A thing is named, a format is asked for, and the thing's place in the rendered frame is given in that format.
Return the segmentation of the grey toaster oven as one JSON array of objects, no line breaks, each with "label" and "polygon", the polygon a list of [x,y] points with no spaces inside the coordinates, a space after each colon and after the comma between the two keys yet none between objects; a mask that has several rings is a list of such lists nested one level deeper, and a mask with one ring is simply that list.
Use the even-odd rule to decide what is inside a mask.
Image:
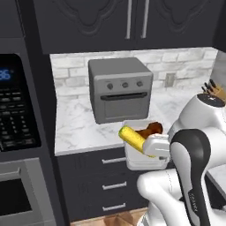
[{"label": "grey toaster oven", "polygon": [[[154,74],[136,57],[88,61],[89,96],[97,124],[147,118]],[[102,95],[147,92],[144,98],[103,101]]]}]

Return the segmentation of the yellow corn cob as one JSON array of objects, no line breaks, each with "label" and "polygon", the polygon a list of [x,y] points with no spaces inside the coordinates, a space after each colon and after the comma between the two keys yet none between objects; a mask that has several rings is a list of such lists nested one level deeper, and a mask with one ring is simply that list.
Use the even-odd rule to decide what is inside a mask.
[{"label": "yellow corn cob", "polygon": [[118,132],[118,136],[131,147],[143,152],[143,144],[146,141],[141,135],[135,132],[131,127],[124,125]]}]

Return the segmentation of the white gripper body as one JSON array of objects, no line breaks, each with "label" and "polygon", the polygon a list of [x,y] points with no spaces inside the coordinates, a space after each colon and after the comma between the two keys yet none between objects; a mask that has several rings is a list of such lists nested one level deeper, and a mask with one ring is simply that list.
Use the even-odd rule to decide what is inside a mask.
[{"label": "white gripper body", "polygon": [[143,153],[145,155],[154,155],[160,157],[170,156],[170,143],[166,134],[149,135],[143,144]]}]

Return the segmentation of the clear tupperware container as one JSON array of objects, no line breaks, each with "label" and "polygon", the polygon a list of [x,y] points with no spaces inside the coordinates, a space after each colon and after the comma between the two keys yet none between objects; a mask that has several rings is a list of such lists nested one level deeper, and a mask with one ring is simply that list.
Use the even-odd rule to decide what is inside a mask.
[{"label": "clear tupperware container", "polygon": [[[135,131],[146,129],[151,120],[125,120],[123,125]],[[126,165],[129,170],[164,170],[170,161],[169,157],[149,157],[124,142]]]}]

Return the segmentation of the brown chicken drumstick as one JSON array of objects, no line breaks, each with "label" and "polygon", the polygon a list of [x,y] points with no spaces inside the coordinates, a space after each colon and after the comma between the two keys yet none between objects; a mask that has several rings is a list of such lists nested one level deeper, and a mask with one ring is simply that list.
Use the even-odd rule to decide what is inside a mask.
[{"label": "brown chicken drumstick", "polygon": [[144,139],[146,139],[149,135],[156,134],[156,133],[162,134],[162,132],[163,132],[162,124],[158,122],[153,122],[153,123],[150,123],[146,129],[139,130],[138,134]]}]

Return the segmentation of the wooden knife block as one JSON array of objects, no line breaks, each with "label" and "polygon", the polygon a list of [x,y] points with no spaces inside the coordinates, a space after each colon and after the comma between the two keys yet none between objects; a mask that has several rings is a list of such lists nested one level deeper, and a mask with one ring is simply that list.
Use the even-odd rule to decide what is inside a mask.
[{"label": "wooden knife block", "polygon": [[202,90],[204,94],[214,95],[226,103],[226,90],[220,85],[216,84],[212,79],[204,83]]}]

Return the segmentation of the steel built-in oven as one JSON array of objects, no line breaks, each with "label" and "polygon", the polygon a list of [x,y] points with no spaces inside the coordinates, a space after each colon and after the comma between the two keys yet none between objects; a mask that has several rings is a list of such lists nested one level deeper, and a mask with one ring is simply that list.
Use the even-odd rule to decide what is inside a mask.
[{"label": "steel built-in oven", "polygon": [[1,162],[20,178],[0,182],[0,226],[57,226],[38,158]]}]

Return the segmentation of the dark drawer front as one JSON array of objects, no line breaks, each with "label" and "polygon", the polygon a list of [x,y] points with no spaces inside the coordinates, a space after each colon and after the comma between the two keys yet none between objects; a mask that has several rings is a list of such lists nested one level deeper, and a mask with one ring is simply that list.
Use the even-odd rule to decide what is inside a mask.
[{"label": "dark drawer front", "polygon": [[[102,211],[102,207],[111,207],[126,203],[126,207],[107,211]],[[99,200],[76,200],[67,205],[68,215],[71,222],[86,220],[104,215],[113,215],[116,213],[147,207],[148,201],[138,195],[118,196],[114,198],[101,198]]]},{"label": "dark drawer front", "polygon": [[125,157],[123,147],[96,150],[79,154],[67,154],[57,157],[60,171],[65,175],[91,175],[110,171],[119,171],[126,167],[124,162],[102,164],[102,159]]},{"label": "dark drawer front", "polygon": [[[75,199],[97,199],[99,197],[113,198],[133,192],[136,187],[137,174],[135,173],[107,173],[83,177],[63,177],[65,194]],[[126,187],[104,191],[102,185],[114,185],[127,182]]]}]

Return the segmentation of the grey wall socket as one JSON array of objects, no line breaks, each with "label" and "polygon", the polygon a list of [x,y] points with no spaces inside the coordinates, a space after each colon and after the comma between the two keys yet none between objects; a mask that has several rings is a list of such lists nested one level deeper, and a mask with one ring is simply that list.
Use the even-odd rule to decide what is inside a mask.
[{"label": "grey wall socket", "polygon": [[165,78],[165,86],[172,87],[174,85],[175,78],[176,78],[175,73],[167,73]]}]

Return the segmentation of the dark wall cupboard door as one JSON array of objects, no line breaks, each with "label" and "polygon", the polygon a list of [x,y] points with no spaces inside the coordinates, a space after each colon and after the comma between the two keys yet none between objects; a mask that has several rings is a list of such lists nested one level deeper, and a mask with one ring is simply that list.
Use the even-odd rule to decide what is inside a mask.
[{"label": "dark wall cupboard door", "polygon": [[212,47],[225,0],[150,0],[147,37],[141,39],[145,0],[138,1],[138,49]]},{"label": "dark wall cupboard door", "polygon": [[137,0],[132,0],[131,37],[125,39],[128,0],[34,0],[45,54],[130,50]]}]

